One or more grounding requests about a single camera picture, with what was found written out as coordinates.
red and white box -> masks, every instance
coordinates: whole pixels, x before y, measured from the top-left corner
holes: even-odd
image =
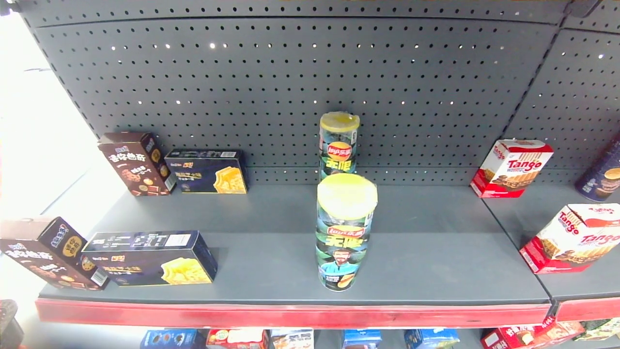
[[[520,197],[551,155],[539,140],[498,140],[469,186],[478,197]]]
[[[534,274],[576,273],[620,243],[620,204],[569,204],[519,252]]]
[[[584,331],[578,321],[558,322],[547,316],[541,325],[500,327],[482,337],[484,349],[548,348],[566,342]]]

product packaging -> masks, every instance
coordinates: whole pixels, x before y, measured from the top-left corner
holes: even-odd
[[[273,329],[271,339],[274,349],[314,349],[313,329]]]
[[[57,288],[101,290],[102,270],[81,253],[86,239],[61,217],[36,216],[0,222],[0,248]]]
[[[240,150],[173,149],[166,163],[183,193],[247,193]]]
[[[405,331],[407,349],[450,349],[460,342],[455,329],[412,329]]]
[[[620,187],[620,134],[577,180],[575,189],[590,200],[603,202]]]
[[[620,204],[569,204],[521,250],[535,274],[575,273],[620,242]]]
[[[99,140],[99,150],[134,196],[168,195],[176,184],[150,133],[107,133]]]
[[[95,233],[83,254],[119,286],[210,284],[218,271],[197,230]]]
[[[332,291],[353,285],[366,255],[377,187],[357,174],[332,174],[317,189],[316,255],[321,283]]]
[[[342,349],[377,349],[381,343],[380,330],[342,331]]]
[[[538,349],[566,342],[583,332],[577,321],[557,322],[547,316],[541,325],[495,329],[480,341],[484,349]]]
[[[498,140],[469,186],[478,197],[520,197],[551,155],[539,140]]]
[[[211,329],[206,338],[208,349],[268,349],[269,336],[262,329]]]
[[[347,112],[328,112],[319,129],[320,179],[335,173],[354,173],[360,117]]]
[[[148,330],[140,343],[140,349],[150,348],[205,349],[205,338],[198,330]]]

chocolate biscuit box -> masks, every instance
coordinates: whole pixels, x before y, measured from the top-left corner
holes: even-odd
[[[173,149],[166,162],[183,193],[247,193],[240,150]]]
[[[61,217],[0,221],[0,250],[57,288],[100,290],[105,273],[81,253],[86,239]]]
[[[218,270],[197,230],[100,232],[82,252],[119,286],[210,284]]]
[[[99,140],[99,150],[134,196],[168,195],[176,184],[149,132],[104,134]]]

blue canister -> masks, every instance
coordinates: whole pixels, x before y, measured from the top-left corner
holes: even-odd
[[[604,202],[620,187],[620,134],[575,183],[575,189],[596,202]]]

navy box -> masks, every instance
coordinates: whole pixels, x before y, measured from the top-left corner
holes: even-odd
[[[210,284],[218,271],[197,230],[95,233],[82,253],[119,286]]]
[[[166,163],[183,193],[247,193],[240,150],[173,149]]]
[[[140,349],[147,348],[176,348],[176,349],[204,349],[206,340],[198,330],[166,329],[148,330],[140,343]]]

